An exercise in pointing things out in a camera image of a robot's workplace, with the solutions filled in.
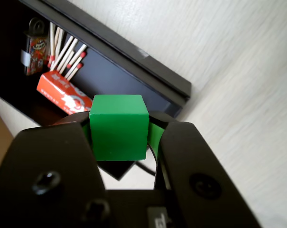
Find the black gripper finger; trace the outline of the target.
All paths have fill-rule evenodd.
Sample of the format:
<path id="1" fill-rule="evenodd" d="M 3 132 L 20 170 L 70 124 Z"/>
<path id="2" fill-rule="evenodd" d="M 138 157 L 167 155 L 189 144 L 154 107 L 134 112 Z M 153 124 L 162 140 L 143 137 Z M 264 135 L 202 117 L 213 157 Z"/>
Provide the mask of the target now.
<path id="1" fill-rule="evenodd" d="M 0 166 L 0 228 L 111 228 L 87 112 L 21 131 Z"/>
<path id="2" fill-rule="evenodd" d="M 151 111 L 163 129 L 156 186 L 173 228 L 258 228 L 259 222 L 194 124 Z"/>

